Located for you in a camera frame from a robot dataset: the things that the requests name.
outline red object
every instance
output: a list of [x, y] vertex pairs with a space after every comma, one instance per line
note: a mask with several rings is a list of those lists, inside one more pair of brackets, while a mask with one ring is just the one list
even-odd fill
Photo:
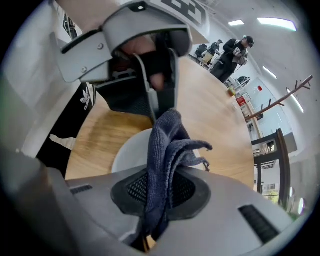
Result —
[[246, 100], [243, 96], [239, 97], [236, 99], [236, 102], [238, 102], [239, 106], [242, 107], [243, 105], [246, 104]]

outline wooden coat rack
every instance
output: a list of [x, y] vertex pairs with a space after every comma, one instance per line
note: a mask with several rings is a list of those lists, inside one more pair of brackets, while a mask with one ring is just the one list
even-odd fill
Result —
[[314, 78], [312, 75], [310, 75], [306, 80], [304, 80], [299, 86], [298, 86], [298, 81], [295, 82], [295, 88], [293, 91], [290, 91], [287, 95], [283, 96], [282, 98], [278, 99], [275, 103], [271, 104], [271, 99], [269, 100], [269, 106], [264, 108], [264, 105], [261, 105], [261, 110], [255, 114], [252, 114], [248, 117], [245, 118], [246, 121], [255, 118], [256, 116], [268, 111], [269, 109], [272, 109], [273, 107], [275, 107], [276, 105], [280, 105], [280, 106], [285, 106], [284, 104], [282, 104], [281, 102], [283, 102], [284, 100], [286, 100], [287, 98], [289, 98], [291, 95], [295, 94], [297, 91], [299, 91], [301, 88], [306, 88], [308, 90], [310, 90], [310, 80]]

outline gray towel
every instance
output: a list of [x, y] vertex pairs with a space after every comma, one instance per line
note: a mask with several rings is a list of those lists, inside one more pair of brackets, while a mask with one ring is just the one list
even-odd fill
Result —
[[158, 239], [168, 226], [166, 209], [172, 208], [172, 182], [177, 166], [196, 166], [204, 157], [196, 158], [193, 150], [212, 146], [201, 140], [190, 139], [178, 111], [170, 109], [155, 123], [149, 140], [147, 158], [147, 204], [144, 225], [146, 234]]

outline round wooden table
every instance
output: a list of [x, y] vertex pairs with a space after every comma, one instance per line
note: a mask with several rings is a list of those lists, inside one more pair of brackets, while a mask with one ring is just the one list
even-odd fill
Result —
[[[253, 189], [254, 157], [249, 131], [227, 88], [188, 58], [180, 59], [177, 110], [191, 139], [213, 146], [199, 153], [210, 171], [239, 180]], [[66, 179], [109, 174], [123, 144], [152, 127], [146, 116], [111, 111], [97, 93], [96, 105], [85, 120], [69, 159]]]

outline desk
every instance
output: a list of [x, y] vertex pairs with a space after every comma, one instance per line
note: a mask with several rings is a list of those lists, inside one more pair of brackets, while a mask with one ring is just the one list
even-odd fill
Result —
[[[190, 137], [212, 144], [201, 149], [210, 171], [254, 187], [254, 157], [248, 128], [234, 97], [212, 74], [192, 60], [180, 59], [177, 110]], [[149, 129], [148, 117], [113, 112], [100, 95], [71, 152], [66, 179], [105, 175], [122, 145]]]

